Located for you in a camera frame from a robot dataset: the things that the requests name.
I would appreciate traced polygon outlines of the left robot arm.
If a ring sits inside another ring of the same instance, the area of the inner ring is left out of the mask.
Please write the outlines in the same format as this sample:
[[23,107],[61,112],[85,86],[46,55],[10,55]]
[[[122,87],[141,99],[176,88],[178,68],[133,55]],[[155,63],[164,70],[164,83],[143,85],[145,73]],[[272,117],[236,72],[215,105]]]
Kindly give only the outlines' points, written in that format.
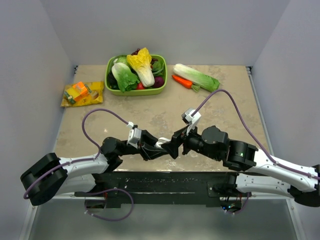
[[168,138],[156,138],[147,130],[135,128],[129,131],[127,140],[107,137],[93,155],[65,158],[48,153],[21,175],[23,197],[33,206],[39,206],[69,192],[99,196],[104,184],[94,178],[95,174],[114,171],[123,162],[121,156],[140,155],[148,161],[166,155],[162,144],[167,142]]

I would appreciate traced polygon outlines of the white earbud charging case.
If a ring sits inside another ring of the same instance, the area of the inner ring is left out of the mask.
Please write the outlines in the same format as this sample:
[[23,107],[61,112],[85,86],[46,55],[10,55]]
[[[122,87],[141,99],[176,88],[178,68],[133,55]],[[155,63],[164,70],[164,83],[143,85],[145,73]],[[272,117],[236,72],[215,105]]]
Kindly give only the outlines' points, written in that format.
[[158,138],[157,142],[155,143],[155,147],[161,148],[162,144],[168,143],[170,141],[171,140],[166,137],[160,137],[160,138]]

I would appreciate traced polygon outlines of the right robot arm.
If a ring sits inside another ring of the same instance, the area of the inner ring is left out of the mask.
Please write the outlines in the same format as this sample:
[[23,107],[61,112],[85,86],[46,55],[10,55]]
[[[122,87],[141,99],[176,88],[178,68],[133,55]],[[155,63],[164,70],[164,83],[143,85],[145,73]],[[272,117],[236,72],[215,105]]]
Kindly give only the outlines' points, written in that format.
[[158,142],[173,159],[195,151],[236,172],[223,183],[223,192],[230,197],[239,193],[261,192],[286,196],[300,205],[319,207],[320,167],[298,165],[269,155],[256,146],[229,139],[226,132],[210,126],[201,134],[187,127],[176,131],[171,140]]

